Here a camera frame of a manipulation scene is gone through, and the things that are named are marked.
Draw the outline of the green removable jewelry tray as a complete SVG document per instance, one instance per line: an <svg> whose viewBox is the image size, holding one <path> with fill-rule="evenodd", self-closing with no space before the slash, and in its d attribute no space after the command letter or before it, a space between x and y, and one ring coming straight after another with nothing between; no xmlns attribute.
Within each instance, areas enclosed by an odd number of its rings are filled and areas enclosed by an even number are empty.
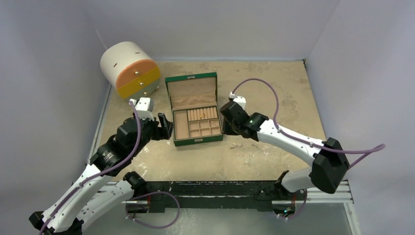
<svg viewBox="0 0 415 235"><path fill-rule="evenodd" d="M221 121L216 106L175 110L172 115L174 140L176 141L190 139L203 141L207 137L222 135Z"/></svg>

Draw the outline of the green jewelry box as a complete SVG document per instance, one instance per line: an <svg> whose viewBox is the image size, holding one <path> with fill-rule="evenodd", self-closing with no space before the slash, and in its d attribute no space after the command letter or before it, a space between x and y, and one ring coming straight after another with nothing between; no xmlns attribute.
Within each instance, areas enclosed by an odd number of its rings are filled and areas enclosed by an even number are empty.
<svg viewBox="0 0 415 235"><path fill-rule="evenodd" d="M218 85L216 72L166 77L165 84L172 112L175 110L210 106L216 106L218 108ZM223 138L224 135L222 133L220 136L207 137L203 141L198 141L196 139L176 141L174 140L173 135L173 142L176 147L179 147L222 141Z"/></svg>

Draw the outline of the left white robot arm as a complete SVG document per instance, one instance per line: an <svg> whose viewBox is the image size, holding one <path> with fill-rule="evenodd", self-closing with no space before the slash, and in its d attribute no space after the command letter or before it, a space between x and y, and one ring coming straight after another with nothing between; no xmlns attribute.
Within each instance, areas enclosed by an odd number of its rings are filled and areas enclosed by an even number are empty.
<svg viewBox="0 0 415 235"><path fill-rule="evenodd" d="M81 176L45 211L35 211L29 221L41 235L80 235L100 216L127 200L151 199L162 190L154 188L138 173L123 179L96 197L102 187L128 166L150 141L168 140L174 124L163 113L158 117L133 114L124 120L106 143L98 147Z"/></svg>

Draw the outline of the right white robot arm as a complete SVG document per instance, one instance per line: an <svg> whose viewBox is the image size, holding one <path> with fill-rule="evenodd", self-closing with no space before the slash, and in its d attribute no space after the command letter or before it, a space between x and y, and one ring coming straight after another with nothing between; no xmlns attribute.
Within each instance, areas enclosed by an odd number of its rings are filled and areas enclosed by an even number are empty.
<svg viewBox="0 0 415 235"><path fill-rule="evenodd" d="M349 162L338 140L326 141L308 138L282 126L260 113L248 115L236 102L229 101L220 108L224 117L225 133L239 135L276 146L307 163L301 170L283 173L275 185L276 196L287 199L300 189L318 188L334 194L346 172Z"/></svg>

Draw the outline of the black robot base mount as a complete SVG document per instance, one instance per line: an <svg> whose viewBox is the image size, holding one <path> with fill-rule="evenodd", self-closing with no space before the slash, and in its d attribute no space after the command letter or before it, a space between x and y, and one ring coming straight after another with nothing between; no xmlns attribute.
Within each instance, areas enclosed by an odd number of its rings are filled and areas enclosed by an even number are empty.
<svg viewBox="0 0 415 235"><path fill-rule="evenodd" d="M136 172L123 179L131 184L133 198L150 213L166 209L255 209L288 216L305 191L288 192L277 180L265 181L146 181Z"/></svg>

